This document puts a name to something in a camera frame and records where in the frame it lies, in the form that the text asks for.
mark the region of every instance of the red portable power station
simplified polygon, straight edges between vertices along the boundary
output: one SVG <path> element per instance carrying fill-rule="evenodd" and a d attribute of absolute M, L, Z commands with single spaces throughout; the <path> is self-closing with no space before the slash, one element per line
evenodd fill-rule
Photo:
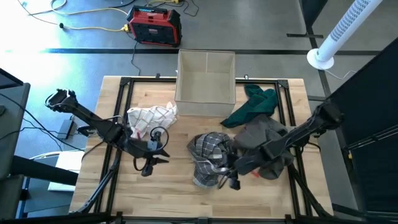
<path fill-rule="evenodd" d="M 134 6 L 127 21 L 136 41 L 177 47 L 181 42 L 180 14 L 176 10 Z"/>

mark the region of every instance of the green cloth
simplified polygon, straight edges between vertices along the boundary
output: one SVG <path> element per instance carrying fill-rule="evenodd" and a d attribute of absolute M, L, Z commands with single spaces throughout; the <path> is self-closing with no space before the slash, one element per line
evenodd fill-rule
<path fill-rule="evenodd" d="M 232 113 L 229 118 L 221 122 L 224 127 L 234 128 L 246 124 L 259 114 L 266 114 L 267 116 L 274 114 L 275 107 L 278 105 L 275 90 L 263 91 L 261 87 L 249 84 L 244 86 L 244 92 L 249 98 L 248 101 Z"/>

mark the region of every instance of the white towel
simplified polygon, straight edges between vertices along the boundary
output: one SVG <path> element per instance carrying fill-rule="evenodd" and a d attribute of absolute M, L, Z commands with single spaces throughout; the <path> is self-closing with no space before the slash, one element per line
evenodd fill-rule
<path fill-rule="evenodd" d="M 131 108 L 127 111 L 129 124 L 132 130 L 132 138 L 143 138 L 146 133 L 158 126 L 165 129 L 169 128 L 177 117 L 177 106 L 173 106 L 171 102 L 167 103 L 166 108 L 163 106 L 153 106 L 151 108 Z"/>

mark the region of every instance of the white tower fan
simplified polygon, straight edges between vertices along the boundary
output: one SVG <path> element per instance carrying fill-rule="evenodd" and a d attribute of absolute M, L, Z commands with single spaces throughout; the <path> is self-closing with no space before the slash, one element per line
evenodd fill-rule
<path fill-rule="evenodd" d="M 312 49 L 307 54 L 310 65 L 326 70 L 333 66 L 334 54 L 351 37 L 382 0 L 355 0 L 343 18 L 322 43 L 319 49 Z"/>

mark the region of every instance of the gray cloth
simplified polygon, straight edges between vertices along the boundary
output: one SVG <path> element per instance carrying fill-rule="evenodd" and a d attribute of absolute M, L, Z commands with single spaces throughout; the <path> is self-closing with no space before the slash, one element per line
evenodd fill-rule
<path fill-rule="evenodd" d="M 279 139 L 287 134 L 284 125 L 273 120 L 265 114 L 256 116 L 244 129 L 235 136 L 234 147 L 242 149 L 244 153 L 253 153 L 251 149 L 270 140 Z M 282 153 L 271 165 L 260 167 L 259 175 L 265 179 L 274 180 L 280 176 L 285 166 L 294 160 L 289 151 Z"/>
<path fill-rule="evenodd" d="M 195 163 L 193 182 L 208 188 L 218 183 L 218 176 L 227 173 L 227 154 L 232 151 L 232 139 L 224 133 L 195 136 L 187 145 Z"/>

